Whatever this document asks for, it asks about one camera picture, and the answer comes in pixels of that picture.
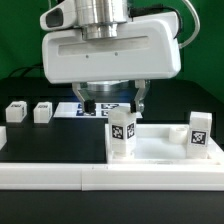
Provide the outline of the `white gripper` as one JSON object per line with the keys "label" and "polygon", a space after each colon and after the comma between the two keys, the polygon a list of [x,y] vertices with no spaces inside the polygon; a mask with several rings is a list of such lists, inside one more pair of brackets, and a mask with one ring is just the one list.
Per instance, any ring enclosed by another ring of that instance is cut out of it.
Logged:
{"label": "white gripper", "polygon": [[95,111],[86,82],[136,80],[130,110],[142,113],[147,84],[139,79],[171,78],[181,69],[175,12],[131,19],[126,0],[64,0],[41,15],[40,26],[47,32],[47,79],[75,82],[72,90],[85,113]]}

